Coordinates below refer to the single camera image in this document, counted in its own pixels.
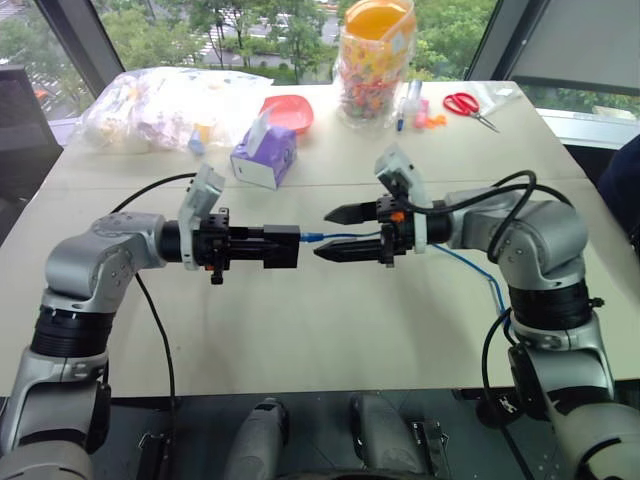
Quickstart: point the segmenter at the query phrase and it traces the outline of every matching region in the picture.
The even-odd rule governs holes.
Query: blue wire
[[[305,232],[300,234],[300,241],[305,243],[314,243],[321,242],[327,238],[363,238],[363,237],[372,237],[374,235],[378,235],[380,231],[371,232],[371,233],[314,233],[314,232]],[[493,275],[491,275],[486,270],[482,269],[471,260],[463,257],[462,255],[457,254],[456,252],[449,250],[448,248],[441,247],[440,245],[432,245],[433,248],[437,248],[441,252],[446,253],[447,255],[452,256],[453,258],[460,260],[465,265],[473,268],[480,275],[489,280],[489,283],[493,286],[496,297],[498,299],[498,307],[500,308],[500,313],[506,310],[506,306],[504,303],[504,297],[502,296],[502,290],[500,289],[500,285],[498,281],[495,279]]]
[[[329,234],[326,234],[324,238],[340,238],[340,237],[362,238],[362,237],[373,237],[374,235],[379,235],[379,234],[380,234],[380,230],[378,230],[377,232],[371,232],[371,233],[329,233]]]
[[[440,250],[441,252],[446,253],[447,255],[451,255],[452,257],[456,258],[457,260],[460,260],[462,263],[470,266],[476,272],[478,272],[480,275],[482,275],[487,280],[489,280],[489,283],[491,283],[491,285],[493,285],[493,288],[496,291],[496,297],[498,298],[498,306],[500,307],[500,313],[503,313],[506,310],[506,307],[505,307],[505,304],[504,304],[504,298],[502,297],[502,290],[500,289],[500,285],[498,284],[498,281],[495,279],[495,277],[493,275],[491,275],[486,270],[483,270],[482,268],[480,268],[478,265],[473,263],[471,260],[463,257],[462,255],[458,255],[456,252],[454,252],[452,250],[449,250],[448,248],[441,247],[440,245],[432,245],[432,247],[437,248],[438,250]]]
[[[380,230],[371,233],[315,233],[305,232],[300,234],[300,241],[303,243],[321,242],[327,238],[364,238],[380,234]]]

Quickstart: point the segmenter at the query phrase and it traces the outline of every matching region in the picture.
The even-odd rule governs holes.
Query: tissue box
[[[231,153],[238,180],[276,190],[296,159],[296,132],[276,125],[252,128]]]

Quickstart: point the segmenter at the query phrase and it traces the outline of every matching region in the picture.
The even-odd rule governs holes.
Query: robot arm
[[[416,215],[401,198],[420,188],[410,160],[391,147],[376,174],[392,196],[345,205],[325,219],[341,224],[377,220],[379,240],[332,241],[315,253],[336,262],[377,260],[416,248],[415,223],[426,223],[426,243],[487,251],[520,194],[501,193],[451,208],[490,189],[455,192]],[[414,193],[409,195],[407,185]],[[497,263],[509,285],[511,323],[519,343],[509,349],[514,382],[533,418],[552,422],[574,476],[637,478],[640,414],[614,402],[613,379],[602,343],[598,300],[590,300],[582,251],[587,231],[578,213],[557,201],[528,202],[498,244]]]
[[[34,336],[0,418],[0,479],[90,478],[87,452],[102,445],[109,425],[110,388],[100,381],[107,340],[138,271],[182,262],[221,284],[232,260],[296,267],[298,227],[230,227],[227,209],[209,214],[222,187],[203,166],[178,221],[112,213],[54,248]]]

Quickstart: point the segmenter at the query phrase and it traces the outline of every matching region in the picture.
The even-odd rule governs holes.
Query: red bowl
[[[295,130],[300,135],[306,132],[313,123],[313,110],[306,98],[300,95],[277,95],[268,97],[260,109],[260,113],[271,108],[269,123]]]

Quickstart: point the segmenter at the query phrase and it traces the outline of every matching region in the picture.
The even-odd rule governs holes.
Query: black chair
[[[0,66],[0,245],[62,153],[21,66]]]

